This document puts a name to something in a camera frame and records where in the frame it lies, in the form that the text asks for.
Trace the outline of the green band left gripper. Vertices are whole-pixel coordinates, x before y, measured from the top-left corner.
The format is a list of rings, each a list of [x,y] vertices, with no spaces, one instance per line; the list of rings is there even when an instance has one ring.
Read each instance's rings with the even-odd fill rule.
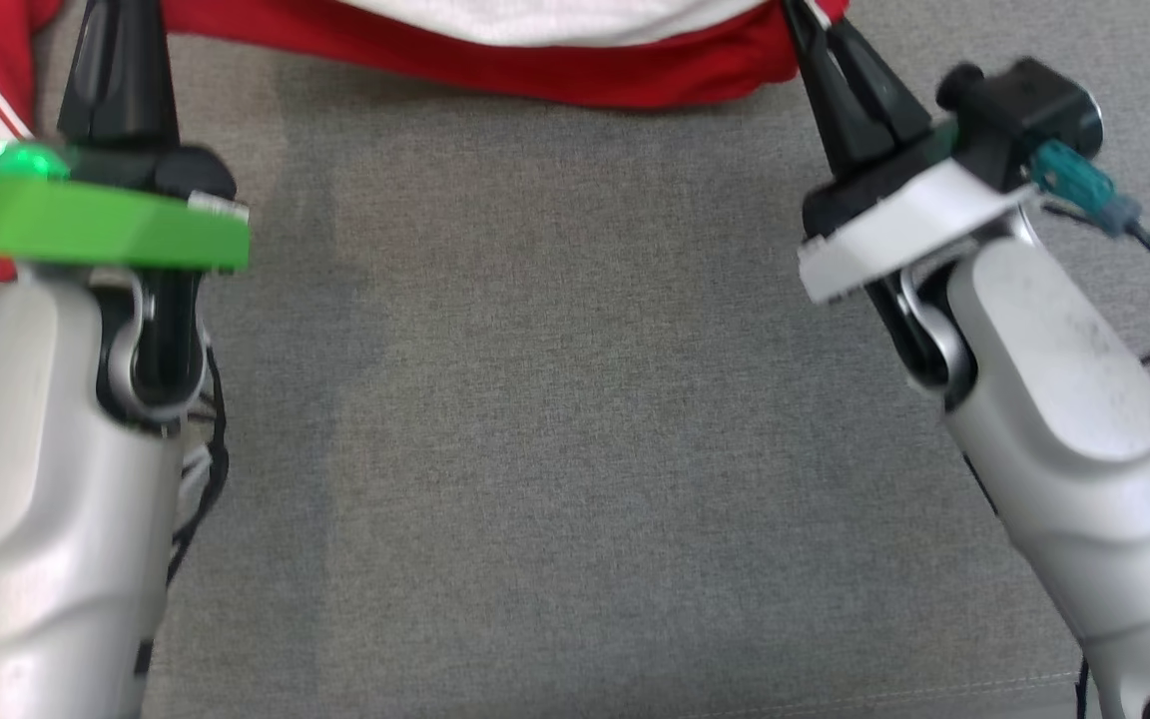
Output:
[[[181,145],[160,1],[86,3],[57,131],[102,150]],[[241,214],[83,182],[80,159],[44,143],[0,141],[0,258],[179,271],[237,271],[250,263]]]

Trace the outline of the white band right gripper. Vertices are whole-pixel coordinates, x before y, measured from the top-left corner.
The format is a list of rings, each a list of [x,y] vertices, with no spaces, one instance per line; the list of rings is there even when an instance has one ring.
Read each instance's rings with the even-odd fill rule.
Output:
[[[1035,199],[1032,183],[995,190],[954,160],[953,120],[931,128],[929,113],[853,23],[831,23],[814,1],[782,5],[834,176],[898,150],[803,199],[798,268],[808,300],[843,299]]]

